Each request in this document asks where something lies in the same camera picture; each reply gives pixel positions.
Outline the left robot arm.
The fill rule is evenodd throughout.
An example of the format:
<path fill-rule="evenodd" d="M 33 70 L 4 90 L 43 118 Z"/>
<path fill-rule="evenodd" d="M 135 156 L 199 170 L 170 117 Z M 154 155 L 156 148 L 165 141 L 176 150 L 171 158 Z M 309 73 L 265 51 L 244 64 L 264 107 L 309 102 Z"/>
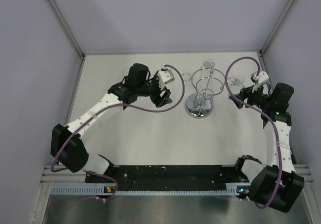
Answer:
<path fill-rule="evenodd" d="M 55 165 L 61 163 L 72 173 L 91 171 L 101 181 L 110 181 L 114 175 L 110 161 L 99 154 L 89 153 L 86 143 L 112 116 L 132 108 L 139 97 L 148 97 L 156 107 L 155 112 L 163 112 L 161 107 L 173 102 L 171 91 L 167 88 L 175 79 L 173 70 L 171 66 L 164 65 L 152 75 L 147 66 L 134 63 L 123 79 L 112 85 L 83 115 L 66 125 L 57 124 L 51 137 L 52 172 L 58 172 Z"/>

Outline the clear wine glass one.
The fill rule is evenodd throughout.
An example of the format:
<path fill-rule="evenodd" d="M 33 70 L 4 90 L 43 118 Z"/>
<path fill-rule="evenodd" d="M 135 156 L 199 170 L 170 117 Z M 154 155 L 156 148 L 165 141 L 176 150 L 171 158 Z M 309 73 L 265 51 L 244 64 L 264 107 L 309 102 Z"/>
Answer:
<path fill-rule="evenodd" d="M 123 80 L 126 79 L 129 73 L 129 68 L 124 68 L 121 73 L 122 73 L 122 79 Z"/>

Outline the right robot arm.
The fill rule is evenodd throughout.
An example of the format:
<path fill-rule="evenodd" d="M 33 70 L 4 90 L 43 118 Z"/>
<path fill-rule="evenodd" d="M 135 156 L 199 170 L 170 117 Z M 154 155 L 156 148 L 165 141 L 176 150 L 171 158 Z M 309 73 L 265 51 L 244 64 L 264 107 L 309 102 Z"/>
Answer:
<path fill-rule="evenodd" d="M 249 199 L 259 209 L 273 208 L 287 213 L 304 187 L 304 178 L 297 175 L 291 159 L 289 134 L 291 115 L 287 112 L 294 93 L 292 86 L 278 83 L 272 94 L 264 94 L 264 86 L 243 88 L 237 95 L 228 90 L 235 105 L 251 108 L 261 114 L 266 137 L 266 161 L 250 155 L 238 158 L 234 176 L 249 180 Z"/>

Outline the clear wine glass three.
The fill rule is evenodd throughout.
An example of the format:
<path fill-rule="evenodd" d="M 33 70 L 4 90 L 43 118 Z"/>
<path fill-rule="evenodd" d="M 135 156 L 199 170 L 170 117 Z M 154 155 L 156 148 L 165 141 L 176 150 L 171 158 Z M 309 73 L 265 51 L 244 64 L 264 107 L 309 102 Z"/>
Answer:
<path fill-rule="evenodd" d="M 227 86 L 233 95 L 238 95 L 240 91 L 245 87 L 244 86 L 244 77 L 241 75 L 235 75 L 227 78 Z"/>

